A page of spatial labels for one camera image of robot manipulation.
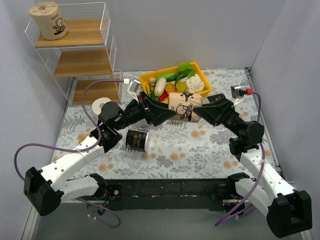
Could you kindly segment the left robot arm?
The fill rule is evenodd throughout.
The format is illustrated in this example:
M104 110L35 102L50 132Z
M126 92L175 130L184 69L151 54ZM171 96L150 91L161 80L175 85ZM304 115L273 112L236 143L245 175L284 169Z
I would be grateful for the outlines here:
M151 99L141 92L125 109L113 101L105 103L98 116L97 127L71 152L40 169L30 168L25 173L23 192L41 216L47 216L64 202L78 197L103 199L107 182L97 173L84 178L70 178L88 163L117 145L122 139L118 132L145 119L154 126L172 118L175 112L168 105Z

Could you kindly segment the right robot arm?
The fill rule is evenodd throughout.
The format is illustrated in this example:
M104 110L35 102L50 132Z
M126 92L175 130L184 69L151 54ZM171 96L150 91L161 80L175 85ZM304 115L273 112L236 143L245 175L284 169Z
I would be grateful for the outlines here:
M283 238L313 227L312 200L305 191L298 191L265 161L263 136L265 128L257 121L244 121L234 103L223 95L213 96L211 103L195 107L194 113L213 126L223 125L236 137L230 138L229 149L233 156L254 176L244 173L228 177L227 195L249 201L266 218L269 229Z

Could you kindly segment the brown paper roll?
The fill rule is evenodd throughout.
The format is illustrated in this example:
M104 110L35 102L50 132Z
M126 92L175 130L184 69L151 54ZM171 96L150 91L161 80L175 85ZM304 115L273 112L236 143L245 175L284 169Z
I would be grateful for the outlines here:
M202 106L202 96L198 93L171 92L168 96L168 109L175 112L173 121L197 123L201 117L194 108Z
M62 11L54 1L35 3L29 9L29 15L35 21L45 40L61 39L69 31Z

